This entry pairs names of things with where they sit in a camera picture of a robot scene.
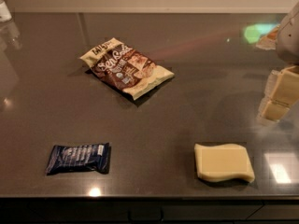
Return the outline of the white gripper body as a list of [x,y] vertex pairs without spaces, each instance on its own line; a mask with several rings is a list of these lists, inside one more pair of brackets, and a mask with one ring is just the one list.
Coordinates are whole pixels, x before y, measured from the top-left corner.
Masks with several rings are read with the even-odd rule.
[[299,2],[280,23],[276,52],[286,63],[299,63]]

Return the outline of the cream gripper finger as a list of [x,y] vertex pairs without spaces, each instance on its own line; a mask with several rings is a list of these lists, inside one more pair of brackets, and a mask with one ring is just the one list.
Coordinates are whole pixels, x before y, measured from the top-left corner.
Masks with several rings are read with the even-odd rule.
[[286,106],[294,105],[299,100],[299,66],[272,70],[264,93],[272,101]]
[[263,98],[258,109],[258,117],[260,119],[277,122],[280,121],[289,110],[290,109],[285,105]]

